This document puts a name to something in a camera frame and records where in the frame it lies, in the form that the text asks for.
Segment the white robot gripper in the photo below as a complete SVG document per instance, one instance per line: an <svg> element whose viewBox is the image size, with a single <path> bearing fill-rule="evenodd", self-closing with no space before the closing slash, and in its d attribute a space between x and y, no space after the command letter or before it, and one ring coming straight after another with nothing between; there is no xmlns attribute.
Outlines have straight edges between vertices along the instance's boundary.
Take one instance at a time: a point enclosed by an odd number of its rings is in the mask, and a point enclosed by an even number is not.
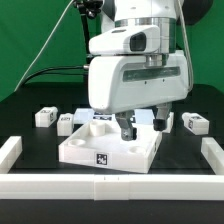
<svg viewBox="0 0 224 224"><path fill-rule="evenodd" d="M103 114L117 113L115 118L124 141L137 139L137 129L131 123L133 111L128 110L157 105L154 130L164 131L170 102L184 99L187 94L187 61L180 50L168 56L165 66L148 66L146 57L141 55L99 56L89 67L90 106Z"/></svg>

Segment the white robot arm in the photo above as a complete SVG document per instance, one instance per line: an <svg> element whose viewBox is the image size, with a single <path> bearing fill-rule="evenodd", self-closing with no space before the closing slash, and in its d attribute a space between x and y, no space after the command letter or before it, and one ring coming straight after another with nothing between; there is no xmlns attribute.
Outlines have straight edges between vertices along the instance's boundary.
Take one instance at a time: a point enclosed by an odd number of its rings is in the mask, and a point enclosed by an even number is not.
<svg viewBox="0 0 224 224"><path fill-rule="evenodd" d="M154 129L167 126L171 104L193 88L189 46L176 48L176 26L202 19L214 0L103 0L102 33L89 42L90 106L113 114L121 138L137 138L130 118L155 106Z"/></svg>

